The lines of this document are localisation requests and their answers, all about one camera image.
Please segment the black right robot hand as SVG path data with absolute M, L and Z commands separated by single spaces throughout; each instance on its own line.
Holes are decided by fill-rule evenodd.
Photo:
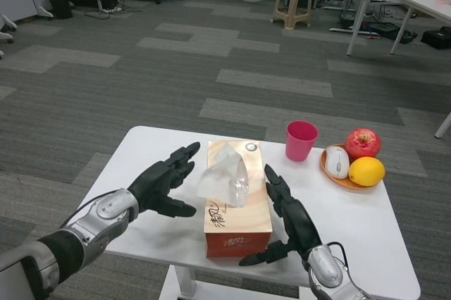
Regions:
M 296 251 L 302 259 L 304 269 L 308 270 L 307 261 L 311 250 L 322 245 L 316 226 L 303 204 L 291 195 L 290 188 L 283 177 L 277 175 L 268 164 L 265 165 L 264 172 L 268 180 L 267 194 L 273 202 L 274 211 L 283 219 L 288 241 L 272 242 L 262 252 L 244 257 L 239 265 L 273 263 L 286 258 L 289 252 Z

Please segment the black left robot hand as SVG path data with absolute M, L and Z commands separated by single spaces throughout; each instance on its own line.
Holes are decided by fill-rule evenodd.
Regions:
M 191 218 L 195 215 L 197 210 L 194 206 L 173 199 L 168 194 L 180 187 L 193 171 L 194 161 L 191 158 L 199 149 L 199 142 L 181 147 L 167 160 L 156 162 L 135 179 L 128 191 L 136 198 L 140 213 L 150 210 L 171 218 Z

